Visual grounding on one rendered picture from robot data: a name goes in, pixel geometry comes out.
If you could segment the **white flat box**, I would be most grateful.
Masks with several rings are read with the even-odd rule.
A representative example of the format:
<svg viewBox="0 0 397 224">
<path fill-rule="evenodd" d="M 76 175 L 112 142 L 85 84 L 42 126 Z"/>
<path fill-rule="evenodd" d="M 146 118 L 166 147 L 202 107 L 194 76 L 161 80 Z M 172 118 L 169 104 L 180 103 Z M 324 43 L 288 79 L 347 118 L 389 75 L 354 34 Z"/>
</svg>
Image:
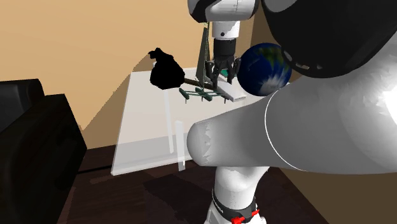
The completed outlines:
<svg viewBox="0 0 397 224">
<path fill-rule="evenodd" d="M 217 80 L 217 91 L 227 100 L 232 102 L 242 101 L 246 98 L 246 94 L 237 85 L 230 84 L 219 76 Z"/>
</svg>

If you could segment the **sailboat model with green stand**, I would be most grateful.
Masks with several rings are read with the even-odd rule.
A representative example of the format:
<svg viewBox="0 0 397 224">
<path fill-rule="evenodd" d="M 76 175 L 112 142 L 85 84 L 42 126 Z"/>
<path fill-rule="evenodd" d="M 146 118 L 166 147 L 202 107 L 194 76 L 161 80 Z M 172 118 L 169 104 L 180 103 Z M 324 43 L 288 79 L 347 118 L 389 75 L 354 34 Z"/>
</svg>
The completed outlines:
<svg viewBox="0 0 397 224">
<path fill-rule="evenodd" d="M 195 90 L 188 91 L 179 88 L 179 93 L 185 98 L 185 102 L 187 102 L 191 96 L 199 96 L 201 97 L 201 100 L 205 99 L 208 102 L 211 102 L 213 97 L 222 97 L 224 98 L 224 103 L 226 103 L 226 100 L 228 99 L 226 93 L 223 93 L 220 89 L 213 87 L 211 79 L 207 76 L 207 67 L 210 68 L 210 71 L 212 71 L 212 68 L 214 67 L 214 63 L 210 61 L 211 54 L 209 51 L 210 23 L 204 22 L 202 25 L 204 26 L 204 29 L 200 44 L 195 79 L 191 80 L 185 78 L 185 83 L 195 86 Z"/>
</svg>

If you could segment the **blue earth globe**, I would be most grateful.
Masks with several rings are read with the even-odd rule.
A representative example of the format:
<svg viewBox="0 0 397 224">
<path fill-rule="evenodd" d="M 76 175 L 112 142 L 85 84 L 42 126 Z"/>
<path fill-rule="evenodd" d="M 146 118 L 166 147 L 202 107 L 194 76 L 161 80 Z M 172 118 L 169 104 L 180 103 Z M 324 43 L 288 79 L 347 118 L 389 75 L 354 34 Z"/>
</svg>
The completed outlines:
<svg viewBox="0 0 397 224">
<path fill-rule="evenodd" d="M 247 93 L 265 97 L 284 87 L 291 73 L 279 45 L 260 43 L 240 57 L 237 80 Z"/>
</svg>

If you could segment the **white table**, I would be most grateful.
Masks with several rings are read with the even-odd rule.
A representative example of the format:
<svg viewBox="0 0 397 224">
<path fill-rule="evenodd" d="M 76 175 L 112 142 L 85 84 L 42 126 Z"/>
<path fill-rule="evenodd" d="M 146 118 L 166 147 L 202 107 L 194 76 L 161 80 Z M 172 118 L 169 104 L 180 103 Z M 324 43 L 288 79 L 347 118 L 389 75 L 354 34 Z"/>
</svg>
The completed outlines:
<svg viewBox="0 0 397 224">
<path fill-rule="evenodd" d="M 202 167 L 282 167 L 290 148 L 280 132 L 288 122 L 281 117 L 285 91 L 266 97 L 248 96 L 232 102 L 213 97 L 211 102 L 179 88 L 162 90 L 150 83 L 147 71 L 130 75 L 120 133 L 111 173 L 114 176 L 193 160 Z"/>
</svg>

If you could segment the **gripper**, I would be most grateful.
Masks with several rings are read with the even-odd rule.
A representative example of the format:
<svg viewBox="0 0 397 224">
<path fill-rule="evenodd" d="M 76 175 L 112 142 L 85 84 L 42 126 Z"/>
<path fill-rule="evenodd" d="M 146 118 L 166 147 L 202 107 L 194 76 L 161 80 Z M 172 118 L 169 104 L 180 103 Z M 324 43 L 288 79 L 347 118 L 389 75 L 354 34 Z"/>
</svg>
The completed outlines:
<svg viewBox="0 0 397 224">
<path fill-rule="evenodd" d="M 236 39 L 214 39 L 214 60 L 205 62 L 206 76 L 211 80 L 213 90 L 218 87 L 218 76 L 222 64 L 226 64 L 229 84 L 232 84 L 232 80 L 239 72 L 241 58 L 235 58 L 235 47 Z"/>
</svg>

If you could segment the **black sofa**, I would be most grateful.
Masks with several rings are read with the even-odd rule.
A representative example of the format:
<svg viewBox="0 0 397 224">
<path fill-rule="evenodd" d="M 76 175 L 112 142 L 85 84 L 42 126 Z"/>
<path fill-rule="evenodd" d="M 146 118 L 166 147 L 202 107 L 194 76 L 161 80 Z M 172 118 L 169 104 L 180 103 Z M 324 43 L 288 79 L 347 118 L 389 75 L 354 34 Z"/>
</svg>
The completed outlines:
<svg viewBox="0 0 397 224">
<path fill-rule="evenodd" d="M 64 94 L 0 81 L 0 224 L 56 224 L 86 150 Z"/>
</svg>

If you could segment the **black lumpy figure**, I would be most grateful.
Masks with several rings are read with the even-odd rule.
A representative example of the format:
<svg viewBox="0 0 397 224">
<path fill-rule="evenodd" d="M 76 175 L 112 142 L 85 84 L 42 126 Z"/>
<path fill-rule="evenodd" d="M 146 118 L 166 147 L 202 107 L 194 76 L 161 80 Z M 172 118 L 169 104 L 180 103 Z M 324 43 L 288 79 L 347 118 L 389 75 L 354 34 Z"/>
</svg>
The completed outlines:
<svg viewBox="0 0 397 224">
<path fill-rule="evenodd" d="M 156 48 L 148 53 L 156 63 L 151 70 L 150 83 L 162 90 L 180 87 L 185 82 L 185 72 L 170 54 Z"/>
</svg>

